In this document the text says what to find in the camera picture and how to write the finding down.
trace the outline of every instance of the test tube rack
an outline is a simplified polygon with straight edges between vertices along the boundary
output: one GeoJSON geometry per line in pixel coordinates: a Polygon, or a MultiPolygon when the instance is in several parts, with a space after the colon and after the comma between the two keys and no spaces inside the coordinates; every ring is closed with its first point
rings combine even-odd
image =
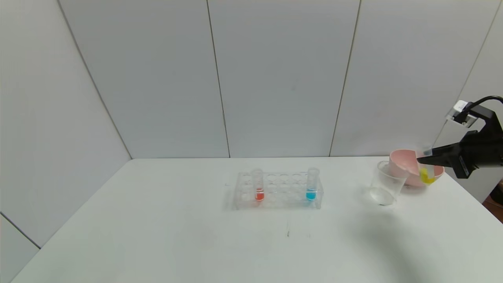
{"type": "Polygon", "coordinates": [[[234,204],[236,209],[307,208],[320,209],[323,187],[318,178],[315,190],[307,190],[307,172],[263,173],[264,197],[257,200],[251,173],[239,173],[234,204]]]}

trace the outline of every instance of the yellow object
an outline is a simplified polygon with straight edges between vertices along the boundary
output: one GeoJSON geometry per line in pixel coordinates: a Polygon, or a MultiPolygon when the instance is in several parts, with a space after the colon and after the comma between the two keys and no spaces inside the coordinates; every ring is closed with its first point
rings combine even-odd
{"type": "Polygon", "coordinates": [[[435,182],[434,176],[433,176],[433,178],[428,178],[428,169],[427,168],[421,168],[419,170],[419,176],[421,177],[421,181],[426,185],[430,185],[433,182],[435,182]]]}

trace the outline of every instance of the blue liquid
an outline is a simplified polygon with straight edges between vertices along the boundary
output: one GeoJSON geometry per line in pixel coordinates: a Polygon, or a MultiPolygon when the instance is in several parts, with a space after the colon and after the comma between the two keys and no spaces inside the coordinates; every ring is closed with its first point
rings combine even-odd
{"type": "Polygon", "coordinates": [[[316,189],[307,188],[306,198],[307,198],[307,200],[315,200],[316,199],[316,189]]]}

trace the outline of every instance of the red liquid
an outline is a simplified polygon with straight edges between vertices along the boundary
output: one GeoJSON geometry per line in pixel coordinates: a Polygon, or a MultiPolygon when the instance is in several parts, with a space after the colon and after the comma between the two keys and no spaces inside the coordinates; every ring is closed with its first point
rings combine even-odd
{"type": "Polygon", "coordinates": [[[257,193],[255,194],[255,199],[258,201],[264,200],[264,190],[259,188],[257,189],[257,193]]]}

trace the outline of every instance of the test tube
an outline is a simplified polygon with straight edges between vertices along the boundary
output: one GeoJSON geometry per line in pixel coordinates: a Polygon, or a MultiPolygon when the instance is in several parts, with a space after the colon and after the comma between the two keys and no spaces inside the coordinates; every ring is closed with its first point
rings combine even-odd
{"type": "Polygon", "coordinates": [[[318,186],[319,170],[317,168],[311,167],[307,170],[307,191],[306,198],[308,200],[316,199],[316,192],[318,186]]]}
{"type": "Polygon", "coordinates": [[[257,201],[264,200],[264,173],[260,169],[255,169],[251,172],[251,180],[255,189],[255,199],[257,201]]]}
{"type": "MultiPolygon", "coordinates": [[[[432,146],[430,144],[419,145],[415,155],[417,158],[433,155],[432,146]]],[[[433,165],[421,164],[419,162],[417,165],[419,167],[419,176],[424,184],[430,185],[435,182],[435,167],[433,165]]]]}

